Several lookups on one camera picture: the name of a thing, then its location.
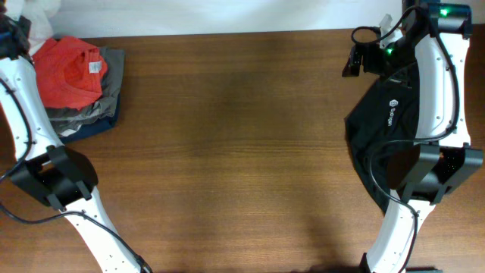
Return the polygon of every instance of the white background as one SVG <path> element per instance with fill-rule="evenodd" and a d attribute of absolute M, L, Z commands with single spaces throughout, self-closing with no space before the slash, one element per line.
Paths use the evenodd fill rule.
<path fill-rule="evenodd" d="M 485 0 L 446 0 L 472 6 L 485 23 Z M 326 30 L 395 21 L 400 0 L 63 0 L 55 33 L 82 38 L 199 33 Z"/>

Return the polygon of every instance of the cable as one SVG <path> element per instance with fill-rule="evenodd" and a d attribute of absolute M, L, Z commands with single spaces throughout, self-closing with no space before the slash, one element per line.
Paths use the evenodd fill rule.
<path fill-rule="evenodd" d="M 20 116 L 22 117 L 23 122 L 25 124 L 25 127 L 27 129 L 27 139 L 28 139 L 27 140 L 27 149 L 26 149 L 25 153 L 18 159 L 17 163 L 14 165 L 13 168 L 11 168 L 7 172 L 5 172 L 5 174 L 3 174 L 0 177 L 0 183 L 1 183 L 5 178 L 7 178 L 11 174 L 13 174 L 16 170 L 18 170 L 18 168 L 25 162 L 25 159 L 27 158 L 27 156 L 28 156 L 28 154 L 29 154 L 29 152 L 30 152 L 30 150 L 32 148 L 33 141 L 32 141 L 32 131 L 30 130 L 29 121 L 27 120 L 27 116 L 23 112 L 23 109 L 20 106 L 20 103 L 19 103 L 17 97 L 15 96 L 14 91 L 7 85 L 7 83 L 5 81 L 3 81 L 2 78 L 0 78 L 0 84 L 5 88 L 6 92 L 14 100 L 15 105 L 17 106 L 18 111 L 20 112 Z M 16 216 L 15 214 L 11 213 L 7 208 L 5 208 L 5 206 L 2 204 L 2 202 L 0 202 L 0 211 L 2 211 L 3 213 L 5 213 L 9 218 L 11 218 L 14 221 L 17 221 L 17 222 L 19 222 L 21 224 L 44 224 L 44 223 L 48 223 L 50 221 L 54 221 L 54 220 L 57 220 L 57 219 L 60 219 L 60 218 L 65 218 L 67 216 L 72 216 L 72 215 L 82 217 L 85 220 L 88 220 L 91 223 L 95 224 L 96 226 L 98 226 L 102 230 L 108 232 L 112 237 L 114 237 L 124 247 L 126 247 L 127 250 L 131 253 L 131 255 L 133 255 L 133 257 L 135 258 L 136 262 L 140 265 L 140 268 L 141 268 L 142 272 L 152 273 L 152 269 L 145 262 L 145 260 L 140 255 L 136 254 L 136 252 L 128 245 L 127 242 L 125 242 L 123 240 L 123 238 L 120 237 L 120 235 L 116 234 L 114 231 L 112 231 L 108 227 L 106 227 L 103 224 L 99 223 L 95 219 L 90 218 L 88 215 L 86 215 L 86 214 L 84 214 L 82 212 L 65 212 L 65 213 L 60 214 L 60 215 L 54 215 L 54 216 L 51 216 L 51 217 L 48 217 L 48 218 L 31 221 L 31 220 L 26 220 L 26 219 L 20 218 L 20 217 Z"/>
<path fill-rule="evenodd" d="M 400 205 L 408 208 L 411 211 L 411 213 L 413 214 L 413 223 L 414 223 L 413 236 L 412 236 L 411 243 L 410 243 L 410 246 L 409 246 L 408 255 L 406 256 L 406 259 L 404 261 L 404 264 L 399 269 L 399 273 L 401 273 L 401 272 L 403 272 L 405 270 L 405 268 L 406 268 L 406 266 L 407 266 L 407 264 L 409 262 L 409 259 L 411 258 L 411 253 L 412 253 L 412 250 L 414 249 L 415 241 L 416 241 L 416 238 L 418 236 L 418 218 L 419 218 L 419 214 L 416 212 L 416 210 L 412 206 L 410 206 L 407 203 L 404 203 L 403 201 L 401 201 L 400 199 L 397 199 L 394 196 L 391 196 L 390 194 L 388 194 L 385 190 L 383 190 L 379 186 L 379 183 L 377 182 L 377 180 L 376 180 L 376 178 L 374 176 L 374 173 L 372 171 L 372 161 L 373 161 L 373 157 L 375 156 L 375 154 L 377 153 L 377 151 L 379 151 L 380 149 L 382 149 L 384 146 L 387 146 L 387 145 L 390 145 L 390 144 L 394 144 L 394 143 L 416 143 L 416 142 L 436 142 L 436 141 L 442 140 L 442 139 L 448 137 L 450 134 L 452 134 L 453 131 L 455 131 L 456 128 L 457 128 L 458 120 L 459 120 L 459 114 L 460 114 L 460 93 L 459 93 L 459 85 L 458 85 L 458 76 L 456 74 L 456 67 L 455 67 L 455 65 L 452 62 L 452 59 L 451 59 L 451 57 L 450 57 L 450 55 L 448 53 L 448 50 L 446 50 L 446 47 L 443 44 L 443 41 L 441 40 L 441 37 L 440 37 L 440 34 L 439 34 L 438 30 L 436 29 L 436 27 L 434 26 L 433 22 L 431 21 L 431 19 L 429 17 L 429 14 L 425 14 L 425 11 L 421 7 L 419 7 L 419 6 L 412 6 L 412 7 L 408 8 L 402 14 L 402 16 L 399 19 L 399 21 L 397 22 L 397 24 L 391 29 L 391 31 L 388 32 L 388 34 L 386 34 L 386 35 L 384 35 L 384 36 L 380 37 L 379 39 L 376 39 L 376 40 L 374 40 L 372 42 L 359 42 L 359 41 L 357 41 L 354 38 L 354 35 L 355 35 L 355 33 L 357 31 L 359 31 L 359 30 L 369 30 L 369 27 L 358 27 L 358 28 L 356 28 L 356 29 L 354 29 L 352 31 L 352 35 L 351 35 L 352 41 L 355 44 L 358 44 L 358 45 L 366 46 L 366 45 L 374 44 L 376 42 L 380 42 L 380 41 L 384 40 L 385 38 L 387 38 L 388 36 L 390 36 L 395 30 L 397 30 L 397 28 L 399 27 L 399 25 L 401 24 L 401 22 L 405 18 L 407 18 L 407 16 L 409 16 L 409 14 L 412 11 L 420 12 L 421 15 L 424 15 L 427 18 L 428 23 L 430 25 L 430 34 L 433 35 L 433 36 L 435 36 L 436 41 L 438 42 L 438 45 L 440 46 L 440 49 L 441 49 L 441 51 L 443 52 L 443 54 L 445 56 L 446 63 L 448 64 L 449 69 L 450 69 L 450 72 L 452 74 L 452 85 L 453 85 L 453 96 L 454 96 L 454 100 L 455 100 L 455 109 L 454 109 L 453 122 L 452 122 L 451 126 L 449 128 L 447 128 L 447 130 L 446 130 L 445 133 L 443 133 L 443 134 L 441 134 L 439 136 L 425 137 L 425 138 L 415 138 L 413 140 L 388 140 L 388 141 L 384 141 L 382 143 L 378 143 L 371 150 L 371 155 L 369 156 L 369 159 L 368 159 L 368 171 L 369 171 L 369 177 L 370 177 L 370 179 L 372 180 L 372 182 L 374 183 L 374 185 L 377 187 L 377 189 L 384 196 L 386 196 L 390 200 L 392 200 L 394 202 L 397 202 L 398 204 L 400 204 Z"/>

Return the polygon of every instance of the clothing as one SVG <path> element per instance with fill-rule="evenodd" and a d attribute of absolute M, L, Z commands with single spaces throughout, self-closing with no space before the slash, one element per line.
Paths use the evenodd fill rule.
<path fill-rule="evenodd" d="M 47 115 L 57 134 L 67 136 L 75 133 L 81 125 L 92 124 L 104 117 L 113 117 L 116 112 L 117 98 L 120 94 L 124 74 L 124 51 L 100 48 L 99 52 L 108 65 L 102 78 L 102 97 L 80 111 L 76 109 L 47 108 Z"/>
<path fill-rule="evenodd" d="M 101 78 L 108 70 L 99 49 L 75 37 L 49 39 L 33 56 L 40 98 L 46 108 L 75 108 L 102 95 Z"/>
<path fill-rule="evenodd" d="M 416 65 L 412 68 L 411 78 L 411 89 L 396 83 L 381 86 L 380 81 L 376 81 L 346 118 L 346 136 L 355 170 L 383 212 L 387 210 L 389 200 L 369 178 L 368 157 L 374 147 L 385 140 L 412 140 L 416 137 L 419 119 L 419 75 Z M 386 185 L 386 176 L 390 156 L 411 146 L 412 143 L 384 146 L 374 156 L 374 176 L 388 193 L 390 189 Z"/>
<path fill-rule="evenodd" d="M 61 141 L 64 144 L 71 143 L 78 140 L 83 140 L 88 137 L 95 136 L 96 134 L 103 133 L 107 130 L 112 129 L 117 121 L 120 114 L 120 96 L 117 98 L 116 112 L 112 117 L 106 117 L 97 120 L 93 124 L 83 125 L 76 133 L 71 134 L 67 137 L 61 137 Z"/>

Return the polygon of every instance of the white label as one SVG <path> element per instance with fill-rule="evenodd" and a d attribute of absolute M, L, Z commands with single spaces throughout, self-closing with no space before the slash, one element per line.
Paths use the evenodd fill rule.
<path fill-rule="evenodd" d="M 89 63 L 90 73 L 99 73 L 101 71 L 101 61 L 94 61 Z"/>

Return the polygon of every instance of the wood grain surface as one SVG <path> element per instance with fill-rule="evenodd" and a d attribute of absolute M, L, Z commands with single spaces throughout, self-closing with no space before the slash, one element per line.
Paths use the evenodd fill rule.
<path fill-rule="evenodd" d="M 485 147 L 485 27 L 466 67 L 466 114 Z M 107 133 L 70 144 L 99 175 L 106 211 L 155 272 L 284 272 L 354 266 L 383 215 L 349 157 L 344 117 L 376 76 L 341 77 L 350 30 L 90 39 L 127 53 L 121 112 Z M 13 164 L 1 122 L 0 166 Z M 485 172 L 443 200 L 410 266 L 485 271 Z M 25 218 L 55 213 L 12 186 Z M 0 215 L 0 271 L 99 272 L 66 221 Z"/>

